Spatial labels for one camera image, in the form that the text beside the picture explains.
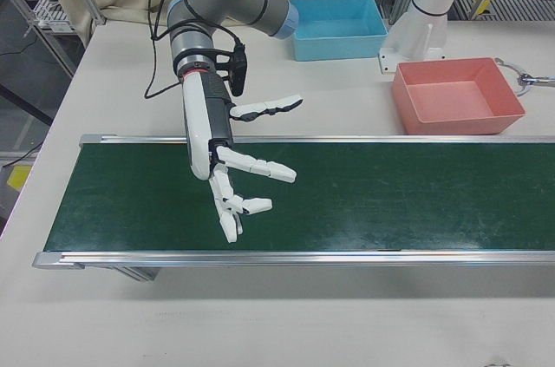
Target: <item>metal clamp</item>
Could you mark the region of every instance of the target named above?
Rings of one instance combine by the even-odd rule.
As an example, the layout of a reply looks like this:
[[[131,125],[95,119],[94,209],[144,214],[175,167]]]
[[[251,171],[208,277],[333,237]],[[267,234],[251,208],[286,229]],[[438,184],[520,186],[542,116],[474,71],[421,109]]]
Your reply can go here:
[[[547,86],[555,86],[555,76],[531,76],[526,73],[526,71],[515,63],[505,62],[503,59],[499,59],[498,57],[495,58],[495,62],[499,66],[504,66],[506,68],[514,70],[519,77],[517,78],[517,82],[522,87],[520,91],[516,91],[516,96],[522,96],[527,94],[530,89],[532,89],[532,85],[547,85]]]

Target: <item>white table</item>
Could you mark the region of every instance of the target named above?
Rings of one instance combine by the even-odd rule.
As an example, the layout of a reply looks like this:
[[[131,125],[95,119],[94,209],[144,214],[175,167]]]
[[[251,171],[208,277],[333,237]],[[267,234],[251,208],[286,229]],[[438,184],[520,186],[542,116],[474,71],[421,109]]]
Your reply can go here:
[[[402,131],[376,59],[293,62],[291,43],[239,32],[250,62],[241,101],[300,92],[305,103],[236,134]],[[555,23],[455,23],[449,33],[450,57],[555,67]],[[159,87],[174,80],[168,52],[162,43]],[[32,269],[82,134],[183,134],[178,90],[142,99],[151,61],[145,26],[95,32],[0,239],[1,365],[552,365],[552,267],[165,269],[150,284]],[[555,91],[522,101],[528,115],[507,133],[555,134]]]

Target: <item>white pillar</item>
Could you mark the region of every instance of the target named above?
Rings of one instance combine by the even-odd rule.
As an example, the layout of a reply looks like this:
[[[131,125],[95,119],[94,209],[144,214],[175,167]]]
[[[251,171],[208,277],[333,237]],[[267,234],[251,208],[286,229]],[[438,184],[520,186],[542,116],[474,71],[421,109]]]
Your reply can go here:
[[[447,41],[447,11],[454,0],[412,0],[393,25],[380,50],[382,73],[399,62],[441,59]]]

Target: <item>yellow label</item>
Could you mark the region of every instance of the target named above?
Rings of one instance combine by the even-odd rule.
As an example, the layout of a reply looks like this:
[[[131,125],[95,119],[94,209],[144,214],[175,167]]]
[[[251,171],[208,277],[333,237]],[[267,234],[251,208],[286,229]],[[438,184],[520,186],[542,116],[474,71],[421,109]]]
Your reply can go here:
[[[13,187],[18,192],[21,192],[23,185],[27,181],[29,172],[31,171],[31,166],[21,165],[15,166],[11,171],[10,177],[8,178],[8,186]]]

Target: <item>black cable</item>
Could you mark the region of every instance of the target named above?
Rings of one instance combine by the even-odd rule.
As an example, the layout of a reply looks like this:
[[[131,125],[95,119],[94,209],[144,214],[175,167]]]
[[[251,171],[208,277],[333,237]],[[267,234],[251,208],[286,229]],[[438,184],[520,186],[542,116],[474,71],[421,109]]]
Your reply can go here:
[[[152,1],[153,0],[148,0],[148,6],[147,6],[147,20],[148,20],[148,30],[150,31],[150,36],[152,39],[152,35],[153,35],[153,19],[151,18],[150,14],[151,14],[151,10],[153,9],[152,7]],[[151,95],[148,94],[148,92],[150,91],[150,88],[153,86],[154,84],[154,79],[156,79],[156,69],[157,69],[157,55],[156,55],[156,44],[153,40],[153,75],[150,78],[150,83],[148,83],[147,85],[147,89],[145,90],[145,94],[144,97],[146,99],[150,99],[152,98]]]
[[[29,152],[27,152],[26,154],[24,154],[23,156],[21,156],[19,159],[15,159],[14,161],[11,161],[10,163],[8,163],[8,164],[6,164],[6,165],[2,165],[2,168],[14,166],[15,164],[19,163],[20,161],[22,161],[23,159],[25,159],[26,157],[28,157],[31,153],[33,153],[35,150],[37,150],[38,148],[40,148],[40,147],[42,146],[43,143],[44,143],[44,141],[41,141],[41,142],[38,143],[36,146],[34,146]]]
[[[31,43],[27,43],[25,46],[23,46],[23,48],[17,52],[5,52],[5,53],[0,53],[0,56],[7,56],[7,55],[21,55],[25,50],[27,50],[28,48],[30,48],[32,45],[34,45],[36,43],[38,39],[38,36],[35,36],[35,39],[33,40],[33,42]]]

